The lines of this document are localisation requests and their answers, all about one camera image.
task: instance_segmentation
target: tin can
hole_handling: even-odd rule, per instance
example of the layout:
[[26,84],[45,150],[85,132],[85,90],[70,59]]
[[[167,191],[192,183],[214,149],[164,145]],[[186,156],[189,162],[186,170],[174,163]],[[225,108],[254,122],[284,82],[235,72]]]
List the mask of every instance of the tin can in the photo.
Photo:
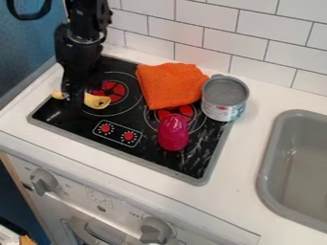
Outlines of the tin can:
[[243,81],[214,75],[202,87],[202,111],[215,121],[235,121],[244,113],[249,94]]

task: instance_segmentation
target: pink object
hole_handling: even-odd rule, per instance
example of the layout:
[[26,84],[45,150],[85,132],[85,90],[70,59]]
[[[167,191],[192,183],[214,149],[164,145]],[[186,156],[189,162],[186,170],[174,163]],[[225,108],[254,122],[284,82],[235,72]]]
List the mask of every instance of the pink object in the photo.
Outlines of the pink object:
[[188,144],[187,123],[181,115],[171,114],[162,119],[158,127],[158,143],[169,151],[183,149]]

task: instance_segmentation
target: sink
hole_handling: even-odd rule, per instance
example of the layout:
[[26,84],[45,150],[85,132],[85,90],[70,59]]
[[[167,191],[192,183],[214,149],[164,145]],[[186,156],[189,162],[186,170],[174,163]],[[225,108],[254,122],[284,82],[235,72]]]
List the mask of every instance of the sink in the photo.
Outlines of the sink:
[[291,110],[276,118],[256,189],[276,214],[327,233],[327,116]]

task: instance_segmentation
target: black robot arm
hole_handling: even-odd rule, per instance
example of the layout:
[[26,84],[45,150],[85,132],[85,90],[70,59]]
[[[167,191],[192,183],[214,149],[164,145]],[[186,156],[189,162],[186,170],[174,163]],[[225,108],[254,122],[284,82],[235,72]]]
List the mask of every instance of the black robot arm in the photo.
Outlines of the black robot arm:
[[[107,0],[63,0],[68,23],[61,24],[54,34],[56,60],[64,68],[61,90],[69,107],[80,108],[84,91],[96,73],[104,42],[111,24],[112,12]],[[7,0],[11,14],[19,20],[35,20],[46,15],[52,0],[45,0],[40,11],[18,14],[15,0]]]

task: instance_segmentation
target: black stovetop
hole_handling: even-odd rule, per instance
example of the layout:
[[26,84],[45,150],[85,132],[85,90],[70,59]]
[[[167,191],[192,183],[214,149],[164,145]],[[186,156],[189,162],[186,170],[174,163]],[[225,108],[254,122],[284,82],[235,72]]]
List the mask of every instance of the black stovetop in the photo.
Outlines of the black stovetop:
[[[102,89],[112,99],[107,108],[94,110],[84,106],[77,112],[67,109],[62,100],[50,98],[32,114],[32,123],[37,122],[52,131],[59,128],[61,130],[55,132],[66,137],[78,135],[80,137],[71,138],[85,144],[92,141],[92,146],[98,145],[102,150],[114,148],[111,153],[128,160],[132,155],[136,163],[190,184],[206,181],[231,124],[207,118],[201,111],[200,101],[176,108],[148,110],[134,76],[136,68],[137,64],[103,57],[99,78]],[[159,121],[171,113],[181,114],[190,132],[189,144],[177,152],[165,151],[157,143]]]

